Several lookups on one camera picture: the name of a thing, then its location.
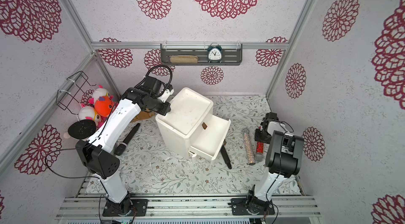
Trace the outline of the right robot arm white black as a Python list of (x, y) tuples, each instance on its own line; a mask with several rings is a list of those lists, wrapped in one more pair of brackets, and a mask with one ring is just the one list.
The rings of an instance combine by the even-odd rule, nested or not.
[(289, 131), (288, 126), (276, 113), (269, 112), (255, 130), (255, 142), (269, 145), (265, 158), (267, 171), (253, 189), (253, 200), (257, 204), (270, 202), (281, 184), (301, 169), (304, 139)]

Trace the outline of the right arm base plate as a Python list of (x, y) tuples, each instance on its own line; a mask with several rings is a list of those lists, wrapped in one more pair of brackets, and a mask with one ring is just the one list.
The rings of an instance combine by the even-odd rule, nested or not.
[(262, 201), (256, 197), (247, 198), (232, 198), (228, 203), (231, 206), (232, 214), (235, 216), (261, 216), (261, 215), (274, 215), (274, 205), (270, 201)]

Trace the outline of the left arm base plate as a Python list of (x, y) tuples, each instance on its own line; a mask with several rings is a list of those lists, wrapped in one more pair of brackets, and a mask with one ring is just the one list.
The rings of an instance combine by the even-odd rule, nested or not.
[(144, 217), (146, 215), (149, 201), (147, 199), (130, 199), (122, 203), (113, 203), (106, 201), (102, 216), (103, 217)]

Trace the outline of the white three-drawer cabinet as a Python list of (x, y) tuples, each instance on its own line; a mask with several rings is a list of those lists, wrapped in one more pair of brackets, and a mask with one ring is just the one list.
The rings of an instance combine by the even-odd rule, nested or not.
[(171, 101), (171, 111), (158, 114), (156, 122), (166, 148), (190, 158), (191, 144), (202, 132), (202, 123), (213, 112), (213, 101), (190, 88), (183, 88)]

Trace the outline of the red glitter microphone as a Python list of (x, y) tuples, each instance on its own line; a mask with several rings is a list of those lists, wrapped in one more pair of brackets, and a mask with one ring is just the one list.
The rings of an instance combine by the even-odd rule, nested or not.
[(256, 142), (256, 152), (255, 152), (255, 161), (257, 163), (262, 162), (265, 159), (264, 156), (264, 143)]

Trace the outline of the white drawer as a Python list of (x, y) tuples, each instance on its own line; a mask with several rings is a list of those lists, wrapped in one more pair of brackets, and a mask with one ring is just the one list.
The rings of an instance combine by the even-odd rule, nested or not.
[(224, 143), (230, 125), (231, 120), (208, 114), (201, 126), (197, 128), (199, 134), (189, 147), (189, 157), (194, 160), (197, 156), (200, 156), (214, 162)]

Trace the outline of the silver glitter microphone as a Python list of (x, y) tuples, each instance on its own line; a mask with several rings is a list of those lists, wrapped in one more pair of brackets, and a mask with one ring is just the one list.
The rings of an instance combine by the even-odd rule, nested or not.
[(252, 143), (251, 143), (251, 139), (250, 139), (250, 131), (248, 128), (244, 128), (242, 129), (242, 135), (243, 135), (243, 141), (245, 144), (245, 150), (246, 150), (246, 154), (247, 154), (247, 159), (248, 159), (248, 165), (249, 166), (253, 166), (255, 165), (255, 156), (254, 156), (254, 152), (252, 149)]

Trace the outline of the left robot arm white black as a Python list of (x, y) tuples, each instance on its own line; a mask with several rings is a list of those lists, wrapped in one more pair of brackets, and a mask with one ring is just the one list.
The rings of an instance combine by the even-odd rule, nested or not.
[(76, 149), (81, 162), (94, 177), (100, 180), (110, 202), (120, 204), (129, 194), (118, 171), (120, 160), (113, 154), (119, 136), (132, 119), (142, 111), (151, 110), (165, 116), (170, 112), (170, 104), (166, 100), (173, 93), (174, 90), (170, 84), (157, 95), (146, 92), (143, 88), (127, 89), (102, 127), (87, 141), (77, 142)]

